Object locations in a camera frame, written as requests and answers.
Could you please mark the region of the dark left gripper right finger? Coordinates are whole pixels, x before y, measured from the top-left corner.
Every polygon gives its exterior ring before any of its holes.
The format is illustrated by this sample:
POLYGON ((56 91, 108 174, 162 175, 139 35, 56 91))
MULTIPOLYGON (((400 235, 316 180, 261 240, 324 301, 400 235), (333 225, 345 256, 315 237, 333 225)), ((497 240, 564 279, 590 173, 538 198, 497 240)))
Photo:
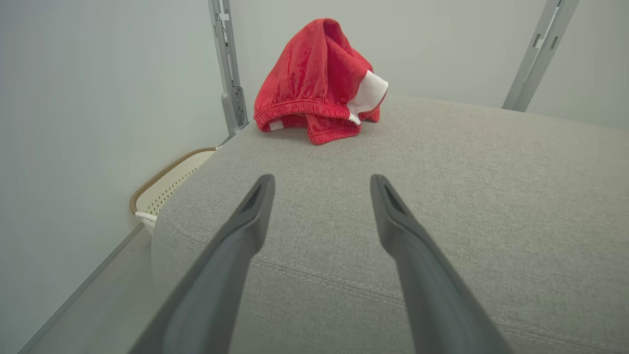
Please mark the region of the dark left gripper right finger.
POLYGON ((418 354, 510 354, 469 287, 384 175, 370 182, 380 244, 395 260, 418 354))

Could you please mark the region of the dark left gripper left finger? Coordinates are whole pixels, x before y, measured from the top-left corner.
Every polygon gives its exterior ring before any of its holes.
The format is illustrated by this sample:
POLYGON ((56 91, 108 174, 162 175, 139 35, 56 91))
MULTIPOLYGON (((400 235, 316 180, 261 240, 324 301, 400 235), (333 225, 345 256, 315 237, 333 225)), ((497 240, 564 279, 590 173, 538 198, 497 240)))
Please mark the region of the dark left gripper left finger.
POLYGON ((276 193, 259 177, 150 321, 132 354, 227 354, 252 258, 263 246, 276 193))

